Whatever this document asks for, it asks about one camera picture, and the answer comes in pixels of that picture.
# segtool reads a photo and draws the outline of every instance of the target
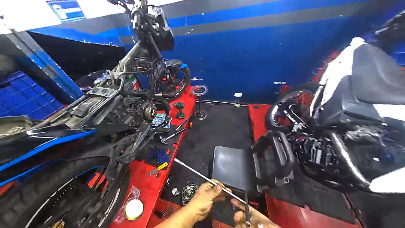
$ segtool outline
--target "blue plastic crate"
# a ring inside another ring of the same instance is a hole
[[[62,107],[22,71],[0,77],[0,116],[27,115],[32,120],[43,120]]]

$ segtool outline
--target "blue rag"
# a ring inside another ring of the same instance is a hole
[[[170,162],[170,157],[169,155],[166,154],[166,150],[164,149],[158,149],[152,152],[149,155],[148,160],[150,161],[151,158],[156,157],[159,163],[169,163]]]

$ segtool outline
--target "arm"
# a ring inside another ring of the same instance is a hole
[[[218,185],[214,187],[208,182],[202,184],[186,206],[155,226],[155,228],[191,228],[196,222],[205,219],[212,208],[213,202],[225,200],[221,188],[225,186],[217,180],[213,181]]]

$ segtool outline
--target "exhaust pipe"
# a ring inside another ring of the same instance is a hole
[[[337,154],[338,158],[340,158],[340,160],[345,163],[353,178],[356,179],[362,186],[368,188],[370,182],[366,180],[363,174],[361,174],[360,170],[353,164],[353,160],[350,157],[349,150],[340,136],[335,131],[328,131],[328,135],[330,137],[330,140],[332,141],[333,150]]]

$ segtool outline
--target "metal stand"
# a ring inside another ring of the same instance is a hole
[[[208,88],[205,85],[196,85],[191,88],[191,93],[198,96],[198,111],[196,111],[194,114],[197,120],[203,120],[207,117],[207,112],[201,110],[201,96],[207,92]]]

